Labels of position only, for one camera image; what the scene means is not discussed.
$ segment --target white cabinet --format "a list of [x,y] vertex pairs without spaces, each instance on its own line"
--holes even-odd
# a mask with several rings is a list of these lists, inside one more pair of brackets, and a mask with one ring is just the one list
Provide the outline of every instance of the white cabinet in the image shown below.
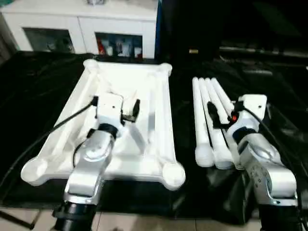
[[154,58],[158,0],[16,0],[0,9],[22,51]]
[[3,16],[19,50],[86,52],[77,17],[22,13]]

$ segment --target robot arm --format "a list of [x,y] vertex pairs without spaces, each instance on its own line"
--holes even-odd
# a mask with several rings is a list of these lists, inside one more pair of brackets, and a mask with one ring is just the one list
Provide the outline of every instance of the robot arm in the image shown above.
[[241,165],[253,184],[262,230],[301,231],[295,176],[281,162],[276,148],[257,132],[259,122],[248,112],[263,118],[266,106],[264,97],[240,97],[240,106],[235,105],[233,111],[237,120],[233,121],[227,133],[237,141]]
[[139,112],[137,100],[132,116],[122,115],[122,96],[104,93],[98,98],[98,128],[92,131],[76,152],[79,161],[68,178],[64,200],[53,212],[53,230],[90,231],[104,184],[103,175],[111,162],[111,152],[123,119],[134,122]]

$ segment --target white cylinder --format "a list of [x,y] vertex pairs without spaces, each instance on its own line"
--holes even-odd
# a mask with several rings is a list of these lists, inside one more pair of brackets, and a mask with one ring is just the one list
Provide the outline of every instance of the white cylinder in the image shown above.
[[206,129],[205,114],[202,105],[201,92],[197,77],[192,79],[194,124],[196,131],[196,162],[201,167],[211,167],[214,165],[214,153],[210,145]]
[[234,105],[231,103],[231,100],[229,99],[217,79],[212,78],[211,82],[227,114],[231,116],[231,112],[234,110]]
[[231,168],[233,166],[232,154],[226,145],[221,129],[213,127],[213,121],[207,110],[207,103],[210,101],[210,97],[204,79],[199,79],[199,86],[201,90],[203,107],[205,109],[205,119],[214,149],[215,166],[218,169]]
[[205,79],[205,84],[206,84],[206,89],[208,91],[208,94],[210,96],[210,100],[211,102],[216,106],[217,108],[217,112],[219,115],[219,120],[222,124],[228,124],[229,120],[228,120],[228,115],[226,110],[224,109],[212,83],[211,80],[209,78]]

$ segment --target black fabric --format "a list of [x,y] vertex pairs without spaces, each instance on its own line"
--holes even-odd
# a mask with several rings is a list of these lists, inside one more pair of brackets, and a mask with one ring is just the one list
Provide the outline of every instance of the black fabric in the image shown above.
[[[0,69],[1,131],[6,134],[1,152],[6,158],[0,162],[0,176],[25,147],[53,126],[83,71],[83,61],[88,58],[133,62],[90,54],[22,52]],[[248,93],[268,96],[264,121],[287,146],[289,157],[296,166],[304,208],[308,209],[307,176],[303,170],[308,164],[308,97],[305,86],[308,71],[304,66],[272,67],[269,64],[226,64],[223,61],[173,66],[169,78],[175,151],[177,160],[185,168],[184,185],[178,191],[170,192],[160,183],[129,179],[108,181],[98,209],[173,218],[209,217],[233,224],[243,224],[251,217],[256,204],[251,182],[244,171],[201,168],[195,162],[194,76],[216,77],[232,100]],[[65,180],[50,180],[33,187],[20,179],[22,165],[38,154],[41,145],[15,169],[7,187],[0,189],[2,205],[55,208],[61,203]]]

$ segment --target white plastic rod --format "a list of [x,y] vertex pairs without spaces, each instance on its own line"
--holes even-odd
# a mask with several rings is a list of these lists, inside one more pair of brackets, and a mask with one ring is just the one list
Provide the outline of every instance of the white plastic rod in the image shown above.
[[219,115],[219,120],[222,124],[228,124],[229,120],[228,120],[228,115],[226,110],[224,109],[212,83],[211,80],[209,78],[205,79],[205,84],[206,84],[206,89],[208,91],[208,94],[210,96],[211,102],[216,106],[217,108],[217,112]]
[[164,94],[163,94],[163,81],[160,78],[156,79],[155,88],[155,141],[159,155],[166,154],[166,125],[165,125],[165,112],[164,112]]
[[199,79],[199,86],[201,90],[203,107],[205,109],[205,118],[210,133],[213,149],[215,166],[218,169],[228,169],[233,166],[232,154],[229,151],[225,139],[222,135],[221,129],[213,127],[213,121],[207,110],[207,103],[210,101],[210,97],[205,85],[204,79]]
[[164,105],[165,136],[167,140],[166,153],[164,155],[167,156],[170,161],[176,163],[170,105],[169,76],[167,73],[164,76],[162,88],[164,97],[162,104]]
[[231,112],[234,110],[234,105],[231,103],[231,100],[229,99],[217,79],[212,78],[211,82],[227,114],[231,116]]
[[198,78],[194,77],[192,83],[194,125],[197,144],[195,158],[199,166],[211,167],[214,165],[214,153],[208,138]]
[[[220,99],[220,102],[218,103],[219,105],[215,104],[215,106],[217,108],[223,106],[226,113],[229,116],[231,116],[231,112],[234,109],[234,105],[231,103],[229,97],[227,96],[227,94],[225,93],[225,91],[223,90],[221,85],[218,83],[217,79],[215,79],[215,78],[211,79],[211,83],[212,83],[212,86],[213,86],[216,94],[218,95],[218,97]],[[223,113],[223,115],[222,115],[223,118],[228,117],[228,115],[225,112],[221,111],[220,113]],[[233,139],[232,136],[227,134],[226,131],[222,131],[222,132],[223,132],[223,134],[226,138],[226,142],[228,144],[229,150],[231,151],[235,168],[236,169],[243,169],[243,167],[241,166],[241,163],[240,163],[240,155],[239,155],[239,152],[237,150],[237,143],[235,142],[235,140]]]

